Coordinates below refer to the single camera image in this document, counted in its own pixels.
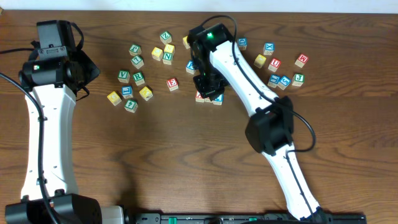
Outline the red I block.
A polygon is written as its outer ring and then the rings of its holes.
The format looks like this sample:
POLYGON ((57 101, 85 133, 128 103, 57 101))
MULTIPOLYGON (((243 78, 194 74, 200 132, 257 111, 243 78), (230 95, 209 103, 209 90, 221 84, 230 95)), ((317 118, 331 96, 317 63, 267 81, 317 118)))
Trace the red I block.
POLYGON ((210 100, 210 98, 205 98, 205 99, 204 99, 204 102, 205 102, 205 103, 213 103, 213 101, 210 100))

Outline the blue 2 block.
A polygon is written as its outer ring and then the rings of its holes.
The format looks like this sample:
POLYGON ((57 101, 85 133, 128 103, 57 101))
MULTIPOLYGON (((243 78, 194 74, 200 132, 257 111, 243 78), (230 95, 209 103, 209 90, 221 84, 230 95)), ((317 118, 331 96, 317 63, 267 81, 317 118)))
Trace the blue 2 block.
POLYGON ((214 105, 222 105, 224 99, 224 94, 220 94, 217 98, 213 100, 214 105))

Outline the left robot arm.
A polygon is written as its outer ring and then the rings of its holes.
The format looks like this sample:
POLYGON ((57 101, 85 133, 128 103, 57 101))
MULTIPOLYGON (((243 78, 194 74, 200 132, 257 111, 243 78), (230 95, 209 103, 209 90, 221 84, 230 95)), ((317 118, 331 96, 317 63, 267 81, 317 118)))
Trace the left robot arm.
POLYGON ((78 193, 72 162, 76 94, 99 75, 82 50, 36 51, 17 87, 29 111, 29 158, 21 201, 6 206, 7 223, 127 223, 121 206, 101 207, 78 193))

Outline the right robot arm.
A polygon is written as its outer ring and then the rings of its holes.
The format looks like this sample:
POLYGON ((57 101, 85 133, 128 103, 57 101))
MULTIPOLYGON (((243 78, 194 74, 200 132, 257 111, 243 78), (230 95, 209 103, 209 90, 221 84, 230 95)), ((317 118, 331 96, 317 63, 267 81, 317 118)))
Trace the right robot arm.
POLYGON ((320 221, 320 204, 312 195, 297 162, 292 134, 294 118, 289 97, 278 97, 241 55, 236 36, 223 24, 198 26, 187 42, 199 75, 193 81, 203 98, 215 100, 230 85, 243 102, 249 121, 245 135, 251 147, 271 165, 282 188, 289 213, 297 220, 320 221))

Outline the red A block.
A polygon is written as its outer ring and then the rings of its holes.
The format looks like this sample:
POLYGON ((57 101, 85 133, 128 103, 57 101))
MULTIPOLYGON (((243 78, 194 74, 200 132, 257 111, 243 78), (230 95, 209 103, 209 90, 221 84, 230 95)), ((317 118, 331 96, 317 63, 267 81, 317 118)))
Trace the red A block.
POLYGON ((199 91, 197 91, 196 95, 195 95, 195 101, 199 102, 199 103, 204 103, 205 99, 201 97, 201 94, 199 91))

